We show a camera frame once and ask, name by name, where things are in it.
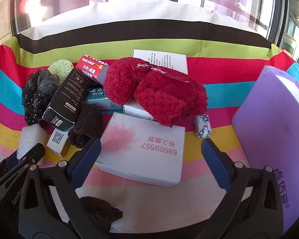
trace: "black box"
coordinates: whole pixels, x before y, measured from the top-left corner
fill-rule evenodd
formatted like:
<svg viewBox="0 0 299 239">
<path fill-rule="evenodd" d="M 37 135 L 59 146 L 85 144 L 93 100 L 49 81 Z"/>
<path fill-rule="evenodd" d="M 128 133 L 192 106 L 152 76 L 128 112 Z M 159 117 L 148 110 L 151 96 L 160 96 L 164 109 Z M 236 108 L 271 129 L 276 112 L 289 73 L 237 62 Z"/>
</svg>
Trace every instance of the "black box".
<svg viewBox="0 0 299 239">
<path fill-rule="evenodd" d="M 77 119 L 88 86 L 89 80 L 73 68 L 53 95 L 43 120 L 54 128 L 67 131 Z"/>
</svg>

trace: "red plush fabric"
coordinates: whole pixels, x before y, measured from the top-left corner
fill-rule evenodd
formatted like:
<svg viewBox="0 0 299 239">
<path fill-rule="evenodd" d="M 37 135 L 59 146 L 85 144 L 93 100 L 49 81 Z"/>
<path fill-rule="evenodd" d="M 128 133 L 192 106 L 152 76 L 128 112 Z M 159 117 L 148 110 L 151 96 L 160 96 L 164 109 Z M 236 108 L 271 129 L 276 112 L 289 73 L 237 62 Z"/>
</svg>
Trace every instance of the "red plush fabric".
<svg viewBox="0 0 299 239">
<path fill-rule="evenodd" d="M 132 65 L 137 64 L 150 67 L 147 71 L 134 70 Z M 165 74 L 150 68 L 160 67 L 131 57 L 116 60 L 106 74 L 106 95 L 117 104 L 125 104 L 134 97 L 144 110 L 165 126 L 177 125 L 188 115 L 206 112 L 206 90 L 193 77 L 170 68 L 160 68 Z"/>
</svg>

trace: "metal screw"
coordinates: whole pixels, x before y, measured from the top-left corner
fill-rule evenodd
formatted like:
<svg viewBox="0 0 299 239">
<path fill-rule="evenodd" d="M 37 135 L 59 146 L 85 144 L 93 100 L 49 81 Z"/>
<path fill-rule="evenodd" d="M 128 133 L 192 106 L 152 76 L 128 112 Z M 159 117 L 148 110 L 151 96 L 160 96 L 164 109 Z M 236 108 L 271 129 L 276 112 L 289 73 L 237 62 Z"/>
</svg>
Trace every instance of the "metal screw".
<svg viewBox="0 0 299 239">
<path fill-rule="evenodd" d="M 243 168 L 244 167 L 244 164 L 242 163 L 242 162 L 235 162 L 235 166 L 237 167 L 237 168 Z"/>
<path fill-rule="evenodd" d="M 63 160 L 63 161 L 60 161 L 60 162 L 59 162 L 58 166 L 59 166 L 59 167 L 64 167 L 64 166 L 66 166 L 67 164 L 68 164 L 68 162 Z"/>
<path fill-rule="evenodd" d="M 36 168 L 37 168 L 37 165 L 36 165 L 36 164 L 33 164 L 33 165 L 30 166 L 30 170 L 31 170 L 31 171 L 34 171 Z"/>
<path fill-rule="evenodd" d="M 269 165 L 266 165 L 265 170 L 266 170 L 267 172 L 272 172 L 272 167 L 269 166 Z"/>
</svg>

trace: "green stripe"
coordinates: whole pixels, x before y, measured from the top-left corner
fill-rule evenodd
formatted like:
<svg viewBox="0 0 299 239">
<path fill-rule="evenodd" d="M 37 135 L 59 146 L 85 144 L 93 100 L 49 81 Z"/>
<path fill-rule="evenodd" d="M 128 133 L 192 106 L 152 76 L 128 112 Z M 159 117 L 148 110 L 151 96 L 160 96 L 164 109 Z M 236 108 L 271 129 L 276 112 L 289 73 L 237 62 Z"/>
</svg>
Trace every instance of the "green stripe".
<svg viewBox="0 0 299 239">
<path fill-rule="evenodd" d="M 140 39 L 113 41 L 58 48 L 38 54 L 32 54 L 24 49 L 20 49 L 16 37 L 12 37 L 4 44 L 13 50 L 17 63 L 28 68 L 50 66 L 53 62 L 59 59 L 67 59 L 71 62 L 77 62 L 84 54 L 102 60 L 119 59 L 131 56 L 133 49 L 165 51 L 185 54 L 187 57 L 264 60 L 269 60 L 281 52 L 275 45 L 271 45 L 271 49 L 268 49 L 195 39 Z"/>
</svg>

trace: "black scrunchie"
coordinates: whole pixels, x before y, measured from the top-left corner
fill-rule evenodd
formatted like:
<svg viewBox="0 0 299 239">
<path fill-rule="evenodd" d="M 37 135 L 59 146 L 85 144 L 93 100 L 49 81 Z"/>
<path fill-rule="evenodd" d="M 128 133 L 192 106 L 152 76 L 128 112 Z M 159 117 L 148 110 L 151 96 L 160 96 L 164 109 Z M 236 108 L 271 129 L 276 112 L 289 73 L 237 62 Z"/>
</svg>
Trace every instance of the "black scrunchie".
<svg viewBox="0 0 299 239">
<path fill-rule="evenodd" d="M 40 123 L 52 96 L 60 86 L 58 75 L 40 69 L 31 74 L 22 91 L 22 106 L 25 108 L 25 121 L 28 125 Z"/>
</svg>

